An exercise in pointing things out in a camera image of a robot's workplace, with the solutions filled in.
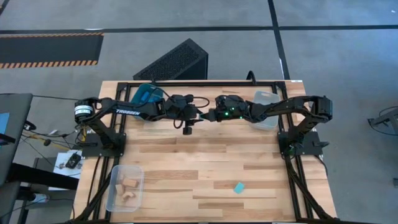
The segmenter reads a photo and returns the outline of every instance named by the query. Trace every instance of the transparent plastic bin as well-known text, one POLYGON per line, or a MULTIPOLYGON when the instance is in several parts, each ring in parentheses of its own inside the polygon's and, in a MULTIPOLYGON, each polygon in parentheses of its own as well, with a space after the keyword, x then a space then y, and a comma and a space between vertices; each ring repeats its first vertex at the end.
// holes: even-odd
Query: transparent plastic bin
MULTIPOLYGON (((280 101, 279 95, 276 95, 274 93, 268 93, 264 91, 257 91, 254 94, 254 100, 253 102, 255 103, 261 103, 263 105, 267 105, 270 103, 277 103, 280 101)), ((278 125, 278 116, 272 116, 269 118, 266 118, 264 121, 261 121, 259 123, 250 123, 250 126, 261 129, 261 130, 272 130, 278 125)))
POLYGON ((142 202, 142 190, 144 186, 144 171, 139 166, 117 165, 113 167, 111 182, 109 183, 109 194, 106 201, 106 209, 110 212, 134 212, 142 202), (123 202, 122 196, 116 193, 116 184, 121 184, 123 178, 138 181, 136 188, 126 187, 126 190, 134 193, 134 198, 123 202))

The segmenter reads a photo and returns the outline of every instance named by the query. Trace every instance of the black mesh box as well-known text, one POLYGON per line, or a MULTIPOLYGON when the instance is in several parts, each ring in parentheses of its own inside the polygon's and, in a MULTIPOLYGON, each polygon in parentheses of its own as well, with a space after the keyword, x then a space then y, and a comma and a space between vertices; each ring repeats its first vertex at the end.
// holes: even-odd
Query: black mesh box
POLYGON ((206 80, 208 53, 187 39, 133 76, 134 80, 206 80))

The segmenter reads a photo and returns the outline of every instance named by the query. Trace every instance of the gray floor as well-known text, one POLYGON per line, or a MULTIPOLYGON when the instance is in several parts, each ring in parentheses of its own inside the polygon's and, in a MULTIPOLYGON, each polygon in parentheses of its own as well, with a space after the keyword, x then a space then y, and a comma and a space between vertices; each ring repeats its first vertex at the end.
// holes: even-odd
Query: gray floor
MULTIPOLYGON (((275 1, 281 26, 398 24, 396 1, 275 1)), ((271 25, 267 1, 51 1, 10 0, 0 30, 165 26, 271 25)), ((394 136, 371 130, 366 119, 398 105, 398 30, 283 31, 292 79, 309 95, 334 102, 334 118, 319 125, 329 183, 343 220, 396 223, 398 151, 394 136)), ((210 79, 281 79, 273 31, 106 34, 94 67, 0 70, 0 92, 84 98, 103 80, 132 75, 187 38, 209 52, 210 79)), ((46 132, 73 129, 73 102, 35 98, 29 120, 46 132)), ((34 146, 45 156, 56 149, 34 146)), ((35 151, 21 144, 16 162, 32 165, 35 151)), ((65 221, 70 207, 31 211, 28 223, 65 221)))

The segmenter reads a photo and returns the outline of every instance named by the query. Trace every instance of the small wooden piece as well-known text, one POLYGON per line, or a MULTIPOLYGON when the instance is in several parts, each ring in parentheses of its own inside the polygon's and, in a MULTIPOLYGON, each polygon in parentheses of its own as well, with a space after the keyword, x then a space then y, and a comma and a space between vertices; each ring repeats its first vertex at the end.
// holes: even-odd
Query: small wooden piece
POLYGON ((123 184, 125 187, 137 187, 137 186, 138 186, 138 181, 125 178, 125 179, 123 179, 122 184, 123 184))
POLYGON ((125 192, 122 196, 123 201, 127 201, 129 198, 134 198, 136 195, 132 192, 125 192))
POLYGON ((121 184, 116 184, 116 193, 117 195, 123 195, 124 194, 124 186, 121 184))

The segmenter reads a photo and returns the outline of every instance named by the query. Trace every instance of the wooden table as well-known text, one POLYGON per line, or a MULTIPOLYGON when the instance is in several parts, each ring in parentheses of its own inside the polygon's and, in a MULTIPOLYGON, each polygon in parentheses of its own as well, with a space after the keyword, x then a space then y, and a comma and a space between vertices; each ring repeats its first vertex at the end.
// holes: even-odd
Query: wooden table
MULTIPOLYGON (((302 82, 285 82, 289 97, 305 95, 302 82)), ((117 84, 116 81, 103 82, 99 97, 114 98, 117 84)), ((210 99, 210 105, 201 109, 203 112, 215 107, 214 99, 218 95, 239 95, 253 100, 257 90, 272 92, 270 87, 263 86, 162 88, 170 95, 190 93, 210 99)), ((132 88, 131 97, 136 89, 132 88)), ((204 103, 195 100, 197 106, 204 103)), ((107 115, 103 121, 109 124, 110 119, 107 115)), ((303 117, 293 114, 293 119, 298 124, 303 117)), ((113 212, 111 222, 294 221, 277 132, 277 127, 272 131, 253 129, 244 120, 205 121, 194 125, 192 135, 184 136, 182 129, 173 127, 172 121, 145 123, 128 116, 127 144, 120 164, 144 169, 144 195, 138 211, 113 212), (233 191, 238 182, 245 184, 241 194, 233 191)), ((84 161, 74 204, 76 215, 86 206, 96 160, 84 161)), ((324 167, 313 156, 302 156, 302 160, 309 191, 325 211, 335 217, 324 167)), ((98 166, 92 196, 98 186, 100 169, 98 166)), ((297 192, 302 216, 306 217, 301 192, 299 189, 297 192)), ((100 218, 105 214, 106 198, 107 192, 102 199, 100 218)))

